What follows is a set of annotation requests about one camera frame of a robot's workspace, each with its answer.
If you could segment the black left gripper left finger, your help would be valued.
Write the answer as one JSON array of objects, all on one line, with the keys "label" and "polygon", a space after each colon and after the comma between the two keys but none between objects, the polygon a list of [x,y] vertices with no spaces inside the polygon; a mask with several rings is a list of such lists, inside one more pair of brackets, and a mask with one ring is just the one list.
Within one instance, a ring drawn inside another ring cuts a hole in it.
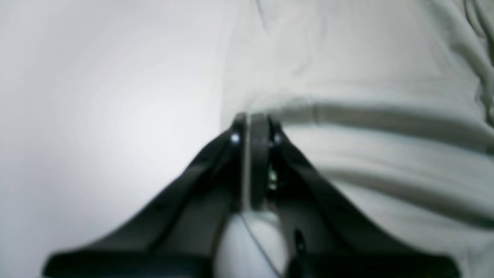
[{"label": "black left gripper left finger", "polygon": [[246,115],[208,143],[185,171],[115,231],[55,253],[44,278],[212,278],[231,211],[241,203]]}]

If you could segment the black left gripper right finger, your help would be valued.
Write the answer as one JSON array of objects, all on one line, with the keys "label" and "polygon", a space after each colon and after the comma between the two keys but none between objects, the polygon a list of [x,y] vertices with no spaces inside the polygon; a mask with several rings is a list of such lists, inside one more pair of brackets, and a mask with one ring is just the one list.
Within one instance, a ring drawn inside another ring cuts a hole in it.
[{"label": "black left gripper right finger", "polygon": [[292,257],[287,278],[458,278],[455,262],[405,244],[366,217],[268,117],[274,201]]}]

